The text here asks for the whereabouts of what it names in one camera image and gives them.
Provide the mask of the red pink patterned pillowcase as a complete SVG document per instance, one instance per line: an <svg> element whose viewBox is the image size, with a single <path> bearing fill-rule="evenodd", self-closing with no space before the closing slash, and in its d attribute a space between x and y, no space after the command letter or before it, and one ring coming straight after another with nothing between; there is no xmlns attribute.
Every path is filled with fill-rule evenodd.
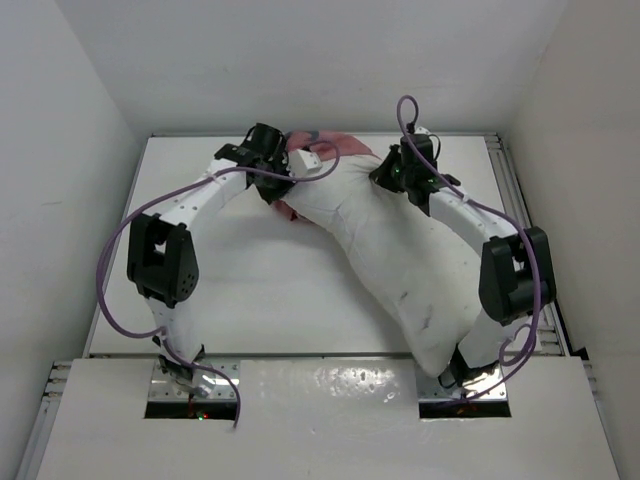
<svg viewBox="0 0 640 480"><path fill-rule="evenodd" d="M272 208L287 220L301 220L326 227L334 212L351 195L353 183L367 180L369 173L381 164L381 159L353 135L329 131L293 131L286 151L310 151L322 162L321 173L328 171L339 153L338 167L326 178L294 186L289 193L272 204Z"/></svg>

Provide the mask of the white pillow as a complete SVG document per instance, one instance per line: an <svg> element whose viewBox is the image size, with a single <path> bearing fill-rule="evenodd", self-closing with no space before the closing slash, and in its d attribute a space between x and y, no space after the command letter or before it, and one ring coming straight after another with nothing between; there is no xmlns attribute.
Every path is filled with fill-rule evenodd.
<svg viewBox="0 0 640 480"><path fill-rule="evenodd" d="M494 364L504 337L480 308L472 249L404 195L376 185L369 175L380 164L371 154L343 157L282 202L335 239L428 376L456 357L470 369Z"/></svg>

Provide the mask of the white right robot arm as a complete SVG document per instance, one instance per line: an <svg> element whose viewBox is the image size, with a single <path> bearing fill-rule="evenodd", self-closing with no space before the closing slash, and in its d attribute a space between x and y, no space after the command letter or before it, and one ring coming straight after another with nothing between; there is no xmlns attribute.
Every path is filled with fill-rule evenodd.
<svg viewBox="0 0 640 480"><path fill-rule="evenodd" d="M417 151L406 142L391 145L369 178L385 190L406 194L412 205L449 227L479 255L481 310L456 345L446 372L460 387L491 371L506 351L507 328L524 317L534 318L556 299L546 232L523 228L469 199L455 177L437 171L430 139Z"/></svg>

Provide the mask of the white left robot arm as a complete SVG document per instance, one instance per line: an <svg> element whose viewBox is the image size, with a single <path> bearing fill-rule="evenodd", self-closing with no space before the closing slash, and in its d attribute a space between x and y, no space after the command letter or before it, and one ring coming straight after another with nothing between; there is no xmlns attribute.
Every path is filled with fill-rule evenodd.
<svg viewBox="0 0 640 480"><path fill-rule="evenodd" d="M196 230L252 185L267 201L281 198L292 187L288 167L285 135L258 123L242 143L227 143L214 154L200 177L202 186L180 194L165 212L131 222L127 277L161 330L154 342L163 370L174 377L192 381L193 363L204 354L188 303L199 281Z"/></svg>

